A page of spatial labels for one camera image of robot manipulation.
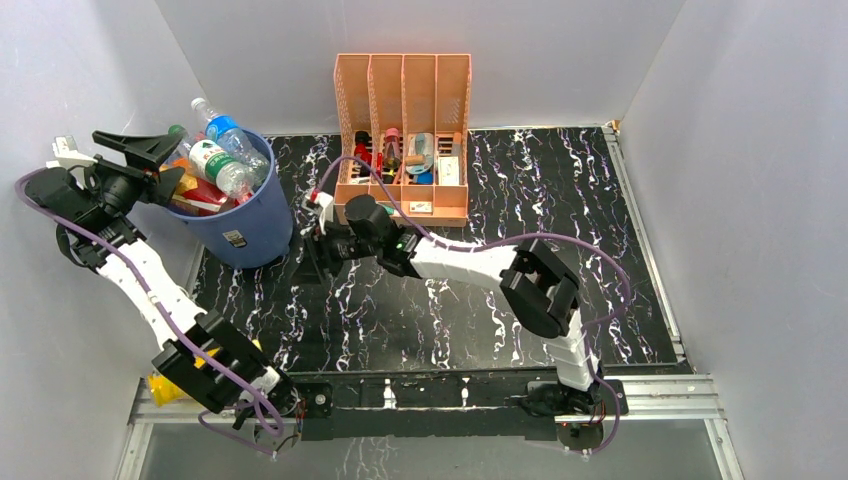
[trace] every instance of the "bucket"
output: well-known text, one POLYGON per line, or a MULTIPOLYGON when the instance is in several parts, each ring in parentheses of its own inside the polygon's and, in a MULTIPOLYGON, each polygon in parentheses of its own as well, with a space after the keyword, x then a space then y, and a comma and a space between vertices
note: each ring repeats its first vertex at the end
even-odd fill
POLYGON ((244 131, 250 143, 271 162, 271 173, 247 202, 218 215, 193 217, 168 210, 181 220, 221 262, 255 268, 289 253, 292 216, 277 177, 276 160, 265 138, 244 131))

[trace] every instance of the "label on blue bin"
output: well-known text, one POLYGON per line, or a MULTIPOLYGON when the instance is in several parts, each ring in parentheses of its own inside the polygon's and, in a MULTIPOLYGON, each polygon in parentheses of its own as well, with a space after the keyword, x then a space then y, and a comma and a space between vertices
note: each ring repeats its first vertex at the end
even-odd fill
POLYGON ((206 125, 206 137, 214 142, 218 140, 219 135, 234 128, 238 128, 238 124, 230 118, 229 115, 221 115, 220 117, 212 119, 212 121, 206 125))
POLYGON ((230 230, 229 232, 222 233, 222 235, 228 242, 230 242, 230 245, 236 248, 244 248, 247 246, 247 240, 244 239, 244 235, 242 235, 238 230, 230 230))

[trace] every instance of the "marble tabletop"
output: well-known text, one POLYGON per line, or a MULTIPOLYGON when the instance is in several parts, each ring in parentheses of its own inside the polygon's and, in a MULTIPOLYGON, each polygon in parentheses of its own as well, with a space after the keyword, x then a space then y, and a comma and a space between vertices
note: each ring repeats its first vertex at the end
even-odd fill
MULTIPOLYGON (((291 206, 300 204, 341 153, 339 136, 271 137, 291 206)), ((435 228, 463 241, 524 232, 573 235, 613 256, 633 284, 623 320, 595 328, 607 364, 674 363, 674 349, 625 197, 600 128, 473 131, 468 139, 468 226, 435 228)), ((297 228, 309 216, 293 208, 297 228)), ((608 313, 621 297, 597 255, 554 245, 580 277, 584 319, 608 313)), ((258 338, 292 372, 492 369, 550 365, 500 293, 448 280, 397 278, 373 259, 353 261, 329 290, 292 285, 302 258, 291 253, 263 268, 234 270, 204 254, 197 302, 216 308, 258 338)))

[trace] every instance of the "storage box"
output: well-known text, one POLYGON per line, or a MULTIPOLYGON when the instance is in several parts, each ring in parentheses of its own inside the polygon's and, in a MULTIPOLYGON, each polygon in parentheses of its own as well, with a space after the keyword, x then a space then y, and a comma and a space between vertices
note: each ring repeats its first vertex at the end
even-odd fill
MULTIPOLYGON (((415 221, 428 226, 463 227, 468 222, 466 142, 471 103, 471 56, 466 54, 341 54, 334 72, 336 103, 342 132, 342 152, 353 155, 354 135, 371 134, 371 154, 383 151, 386 130, 400 131, 404 145, 412 145, 419 133, 435 137, 433 184, 416 185, 401 171, 388 185, 389 193, 415 221), (458 157, 459 179, 454 185, 439 184, 439 156, 458 157), (420 208, 430 202, 432 211, 420 208), (411 206, 419 208, 413 212, 411 206)), ((357 195, 369 194, 388 204, 388 197, 372 179, 358 184, 353 162, 345 161, 336 184, 336 216, 344 221, 345 204, 357 195)), ((404 223, 395 214, 394 218, 404 223)))

